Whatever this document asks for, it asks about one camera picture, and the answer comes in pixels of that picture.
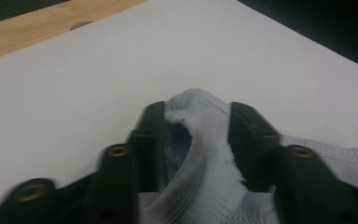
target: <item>garment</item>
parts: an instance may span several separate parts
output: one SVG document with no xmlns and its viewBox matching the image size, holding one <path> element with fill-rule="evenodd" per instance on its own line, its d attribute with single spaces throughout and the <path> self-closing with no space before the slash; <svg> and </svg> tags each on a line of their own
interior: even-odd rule
<svg viewBox="0 0 358 224">
<path fill-rule="evenodd" d="M 227 142 L 230 106 L 202 90 L 165 105 L 166 179 L 158 193 L 140 196 L 141 223 L 279 223 L 272 193 L 241 184 Z M 335 175 L 358 187 L 358 148 L 284 136 L 281 144 L 314 149 Z"/>
</svg>

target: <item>folded fabric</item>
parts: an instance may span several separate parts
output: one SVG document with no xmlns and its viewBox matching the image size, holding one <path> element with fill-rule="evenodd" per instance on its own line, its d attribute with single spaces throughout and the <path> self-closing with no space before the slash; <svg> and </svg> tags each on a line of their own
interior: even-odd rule
<svg viewBox="0 0 358 224">
<path fill-rule="evenodd" d="M 278 224 L 272 193 L 241 184 L 227 142 L 230 106 L 189 90 L 165 105 L 165 180 L 158 193 L 140 195 L 141 223 Z M 358 187 L 358 148 L 284 136 L 281 144 L 315 150 L 341 180 Z"/>
</svg>

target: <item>dark floor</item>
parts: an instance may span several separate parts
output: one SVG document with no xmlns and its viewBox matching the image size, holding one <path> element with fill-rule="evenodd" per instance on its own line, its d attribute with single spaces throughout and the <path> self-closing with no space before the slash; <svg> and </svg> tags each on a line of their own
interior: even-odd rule
<svg viewBox="0 0 358 224">
<path fill-rule="evenodd" d="M 0 20 L 64 1 L 0 0 Z M 358 63 L 358 0 L 239 1 Z"/>
</svg>

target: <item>gray cloth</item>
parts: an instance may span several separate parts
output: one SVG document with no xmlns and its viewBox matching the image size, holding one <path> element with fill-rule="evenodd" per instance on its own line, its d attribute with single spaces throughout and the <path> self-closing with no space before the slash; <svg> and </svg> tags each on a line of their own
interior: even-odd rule
<svg viewBox="0 0 358 224">
<path fill-rule="evenodd" d="M 202 90 L 166 102 L 166 179 L 161 192 L 145 193 L 142 223 L 279 223 L 271 193 L 242 184 L 227 143 L 230 107 Z M 314 149 L 335 175 L 358 187 L 358 148 L 339 148 L 285 136 L 282 145 Z"/>
</svg>

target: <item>black surface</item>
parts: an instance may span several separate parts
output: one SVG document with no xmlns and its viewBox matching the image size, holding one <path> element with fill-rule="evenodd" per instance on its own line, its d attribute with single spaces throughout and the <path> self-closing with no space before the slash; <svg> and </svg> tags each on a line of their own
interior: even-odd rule
<svg viewBox="0 0 358 224">
<path fill-rule="evenodd" d="M 0 21 L 66 1 L 67 0 L 0 0 Z"/>
<path fill-rule="evenodd" d="M 358 63 L 358 1 L 239 1 Z"/>
</svg>

